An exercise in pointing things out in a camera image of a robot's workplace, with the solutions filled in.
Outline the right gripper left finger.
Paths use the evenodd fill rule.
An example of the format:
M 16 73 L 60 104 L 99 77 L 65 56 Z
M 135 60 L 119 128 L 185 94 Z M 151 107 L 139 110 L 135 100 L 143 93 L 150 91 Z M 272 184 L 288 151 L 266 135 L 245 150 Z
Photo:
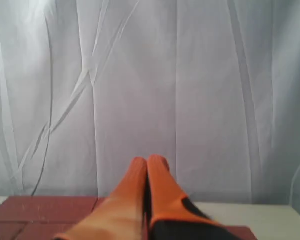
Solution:
M 115 190 L 88 217 L 55 240 L 141 240 L 147 162 L 135 157 Z

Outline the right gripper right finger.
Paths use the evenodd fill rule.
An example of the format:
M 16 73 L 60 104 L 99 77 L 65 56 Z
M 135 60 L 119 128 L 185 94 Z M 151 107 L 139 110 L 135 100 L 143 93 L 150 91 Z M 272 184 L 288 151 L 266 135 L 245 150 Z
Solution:
M 222 224 L 201 212 L 177 184 L 167 160 L 158 154 L 147 160 L 151 199 L 152 240 L 238 240 Z

